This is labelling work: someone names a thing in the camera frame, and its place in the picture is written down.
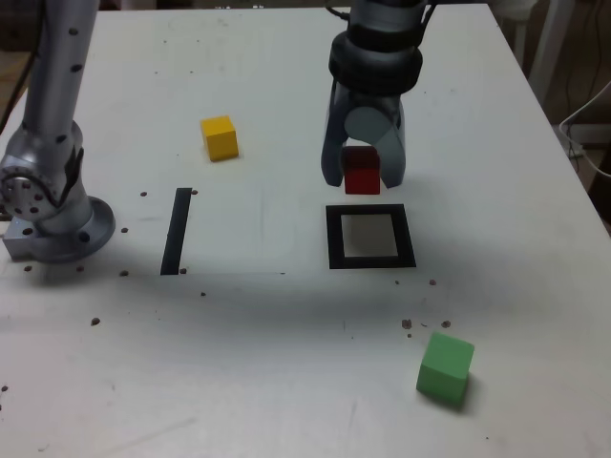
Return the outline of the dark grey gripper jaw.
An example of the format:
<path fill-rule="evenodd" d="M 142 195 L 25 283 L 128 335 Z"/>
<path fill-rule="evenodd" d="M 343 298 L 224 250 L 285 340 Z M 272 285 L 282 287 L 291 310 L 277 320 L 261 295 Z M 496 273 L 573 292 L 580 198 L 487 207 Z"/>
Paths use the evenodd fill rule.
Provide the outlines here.
<path fill-rule="evenodd" d="M 343 148 L 348 140 L 345 121 L 352 107 L 349 90 L 333 80 L 327 110 L 327 125 L 321 154 L 326 183 L 339 187 L 344 178 Z"/>

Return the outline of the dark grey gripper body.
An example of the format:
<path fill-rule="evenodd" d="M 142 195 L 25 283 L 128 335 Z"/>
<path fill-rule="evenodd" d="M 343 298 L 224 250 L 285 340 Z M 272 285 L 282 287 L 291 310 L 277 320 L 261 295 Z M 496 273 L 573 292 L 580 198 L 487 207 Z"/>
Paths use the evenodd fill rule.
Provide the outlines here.
<path fill-rule="evenodd" d="M 349 125 L 401 126 L 402 102 L 399 96 L 371 95 L 351 91 Z"/>

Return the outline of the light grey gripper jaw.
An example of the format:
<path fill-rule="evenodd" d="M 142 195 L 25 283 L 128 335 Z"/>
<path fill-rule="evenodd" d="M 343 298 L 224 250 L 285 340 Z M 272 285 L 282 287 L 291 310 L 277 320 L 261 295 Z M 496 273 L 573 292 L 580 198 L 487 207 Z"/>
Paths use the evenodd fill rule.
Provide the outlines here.
<path fill-rule="evenodd" d="M 404 110 L 400 100 L 380 107 L 360 106 L 348 113 L 349 138 L 372 146 L 380 161 L 380 178 L 387 188 L 402 184 L 406 170 Z"/>

